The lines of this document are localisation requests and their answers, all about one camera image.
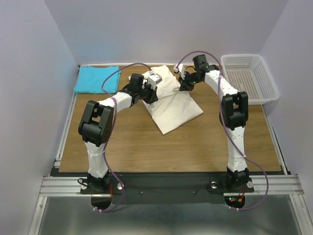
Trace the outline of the white t shirt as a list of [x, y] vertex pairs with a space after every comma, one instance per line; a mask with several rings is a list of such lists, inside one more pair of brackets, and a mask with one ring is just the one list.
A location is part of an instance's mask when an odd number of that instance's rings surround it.
[[165, 135], [203, 114], [203, 110], [189, 92], [179, 90], [180, 83], [166, 65], [152, 67], [152, 71], [162, 78], [157, 84], [158, 101], [143, 104], [162, 134]]

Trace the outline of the white plastic basket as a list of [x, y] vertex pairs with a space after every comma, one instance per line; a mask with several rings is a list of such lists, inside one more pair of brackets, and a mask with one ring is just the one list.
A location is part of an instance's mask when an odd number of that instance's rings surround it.
[[279, 92], [262, 56], [223, 55], [221, 65], [225, 79], [238, 91], [247, 93], [249, 105], [278, 100]]

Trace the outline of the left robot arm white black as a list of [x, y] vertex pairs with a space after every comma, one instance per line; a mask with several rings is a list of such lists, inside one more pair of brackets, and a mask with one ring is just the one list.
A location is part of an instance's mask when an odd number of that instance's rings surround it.
[[129, 84], [110, 98], [102, 101], [90, 100], [83, 112], [78, 133], [87, 148], [89, 169], [87, 181], [79, 183], [98, 193], [109, 187], [109, 167], [104, 159], [108, 140], [118, 112], [130, 108], [143, 100], [147, 104], [158, 101], [157, 85], [162, 81], [159, 74], [151, 73], [148, 77], [132, 74]]

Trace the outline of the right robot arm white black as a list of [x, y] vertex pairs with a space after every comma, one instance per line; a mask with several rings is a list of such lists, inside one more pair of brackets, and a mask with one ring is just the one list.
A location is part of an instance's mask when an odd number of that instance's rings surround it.
[[204, 54], [195, 56], [193, 63], [193, 73], [185, 70], [182, 61], [174, 65], [174, 72], [179, 74], [179, 90], [192, 91], [196, 84], [204, 82], [218, 95], [219, 119], [227, 135], [228, 144], [225, 185], [228, 190], [236, 191], [249, 181], [244, 148], [248, 95], [230, 85], [224, 78], [221, 65], [210, 65]]

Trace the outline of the folded blue t shirt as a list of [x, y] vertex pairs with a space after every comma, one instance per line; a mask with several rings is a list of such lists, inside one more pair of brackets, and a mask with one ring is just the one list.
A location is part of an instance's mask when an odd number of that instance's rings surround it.
[[[105, 68], [96, 68], [84, 66], [79, 69], [78, 80], [74, 87], [76, 94], [104, 94], [101, 89], [102, 83], [113, 72], [119, 70], [119, 66], [109, 66]], [[121, 72], [117, 72], [110, 77], [104, 85], [104, 90], [111, 94], [117, 92]]]

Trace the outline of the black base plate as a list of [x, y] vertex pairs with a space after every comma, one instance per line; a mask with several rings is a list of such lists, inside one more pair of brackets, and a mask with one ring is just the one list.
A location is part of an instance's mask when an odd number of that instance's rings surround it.
[[251, 178], [232, 181], [226, 172], [126, 173], [104, 179], [80, 178], [80, 193], [99, 203], [107, 195], [113, 204], [242, 204], [254, 192]]

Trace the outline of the aluminium frame rail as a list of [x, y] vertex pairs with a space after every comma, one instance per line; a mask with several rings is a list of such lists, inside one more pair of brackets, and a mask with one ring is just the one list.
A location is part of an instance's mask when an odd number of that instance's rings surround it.
[[[88, 160], [77, 131], [84, 107], [91, 99], [101, 99], [101, 96], [74, 95], [54, 168], [50, 176], [43, 179], [40, 196], [91, 196], [80, 193], [78, 179], [87, 177]], [[166, 135], [157, 129], [142, 104], [128, 111], [134, 121], [120, 116], [107, 153], [114, 177], [119, 172], [226, 172], [227, 143], [215, 119], [217, 105], [213, 102], [213, 93], [201, 88], [195, 100], [207, 114]], [[278, 143], [263, 108], [253, 106], [250, 115], [252, 126], [246, 132], [248, 152], [255, 161], [266, 165], [267, 172], [249, 165], [254, 192], [247, 194], [302, 194], [299, 177], [285, 172]]]

